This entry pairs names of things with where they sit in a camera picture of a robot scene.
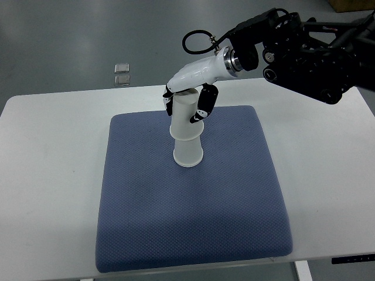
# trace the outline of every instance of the robotic arm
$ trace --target robotic arm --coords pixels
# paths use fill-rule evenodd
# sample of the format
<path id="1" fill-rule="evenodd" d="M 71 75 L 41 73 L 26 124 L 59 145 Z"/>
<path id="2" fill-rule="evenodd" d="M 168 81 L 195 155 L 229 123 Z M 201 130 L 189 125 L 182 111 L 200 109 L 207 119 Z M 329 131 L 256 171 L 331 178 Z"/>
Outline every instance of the robotic arm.
<path id="1" fill-rule="evenodd" d="M 215 50 L 215 56 L 187 64 L 169 80 L 163 95 L 167 113 L 172 115 L 175 92 L 202 85 L 198 110 L 190 122 L 207 117 L 219 92 L 213 83 L 236 78 L 241 70 L 256 69 L 258 43 L 263 43 L 262 57 L 269 64 L 263 71 L 268 82 L 327 104 L 339 102 L 342 94 L 355 85 L 375 90 L 374 14 L 352 23 L 316 22 L 315 18 L 301 22 L 298 13 L 274 8 L 239 23 L 218 41 L 205 30 L 189 32 L 182 42 L 185 51 L 203 54 Z M 312 32 L 333 33 L 336 38 L 325 43 L 311 37 Z M 212 46 L 189 50 L 185 41 L 197 33 L 210 36 Z M 226 38 L 232 46 L 220 49 Z"/>

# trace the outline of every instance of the blue seat cushion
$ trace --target blue seat cushion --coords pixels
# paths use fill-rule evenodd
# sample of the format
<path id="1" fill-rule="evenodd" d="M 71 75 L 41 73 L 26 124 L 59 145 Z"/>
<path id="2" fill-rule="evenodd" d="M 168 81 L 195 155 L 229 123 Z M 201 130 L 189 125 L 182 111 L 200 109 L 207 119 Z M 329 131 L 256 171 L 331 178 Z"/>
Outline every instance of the blue seat cushion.
<path id="1" fill-rule="evenodd" d="M 173 159 L 164 111 L 111 120 L 97 228 L 100 272 L 284 256 L 288 214 L 253 107 L 204 120 L 204 156 Z"/>

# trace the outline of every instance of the black robotic finger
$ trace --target black robotic finger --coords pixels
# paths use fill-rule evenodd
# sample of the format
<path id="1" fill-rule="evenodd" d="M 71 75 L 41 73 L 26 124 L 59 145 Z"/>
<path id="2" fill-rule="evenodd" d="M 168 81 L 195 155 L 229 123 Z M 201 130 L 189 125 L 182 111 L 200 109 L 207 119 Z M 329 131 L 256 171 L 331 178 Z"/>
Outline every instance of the black robotic finger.
<path id="1" fill-rule="evenodd" d="M 214 106 L 219 93 L 218 89 L 214 85 L 203 84 L 203 89 L 200 92 L 198 99 L 198 109 L 194 116 L 191 117 L 190 123 L 201 121 L 208 117 Z"/>
<path id="2" fill-rule="evenodd" d="M 163 94 L 164 107 L 168 116 L 172 115 L 172 105 L 173 105 L 173 93 L 165 87 L 166 91 Z"/>

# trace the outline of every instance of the white desk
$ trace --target white desk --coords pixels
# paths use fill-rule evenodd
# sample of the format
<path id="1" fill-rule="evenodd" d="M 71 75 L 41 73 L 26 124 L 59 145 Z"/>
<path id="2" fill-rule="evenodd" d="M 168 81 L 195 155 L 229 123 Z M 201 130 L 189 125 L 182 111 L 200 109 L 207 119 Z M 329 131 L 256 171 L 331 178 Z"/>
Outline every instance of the white desk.
<path id="1" fill-rule="evenodd" d="M 216 85 L 217 106 L 252 105 L 257 111 L 294 251 L 275 261 L 194 268 L 374 253 L 375 117 L 358 90 L 326 105 L 263 79 Z M 105 276 L 95 267 L 95 242 L 110 120 L 125 112 L 163 110 L 163 87 L 8 101 L 0 117 L 1 280 Z"/>

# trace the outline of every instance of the gray floor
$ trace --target gray floor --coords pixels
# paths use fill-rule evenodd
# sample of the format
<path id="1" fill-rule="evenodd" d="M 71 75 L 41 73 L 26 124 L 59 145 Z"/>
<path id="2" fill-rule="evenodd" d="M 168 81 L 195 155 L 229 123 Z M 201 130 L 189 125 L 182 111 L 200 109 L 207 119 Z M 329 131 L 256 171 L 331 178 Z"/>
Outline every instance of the gray floor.
<path id="1" fill-rule="evenodd" d="M 241 21 L 277 7 L 302 20 L 347 22 L 368 12 L 334 13 L 326 0 L 0 2 L 0 113 L 14 95 L 114 87 L 114 65 L 130 64 L 131 85 L 165 84 L 183 65 L 183 35 L 206 29 L 220 37 Z M 209 44 L 196 36 L 189 46 Z M 244 78 L 262 76 L 265 63 Z M 375 94 L 362 90 L 375 112 Z M 374 280 L 375 263 L 331 265 L 309 261 L 314 281 Z M 292 264 L 140 276 L 117 280 L 297 280 Z"/>

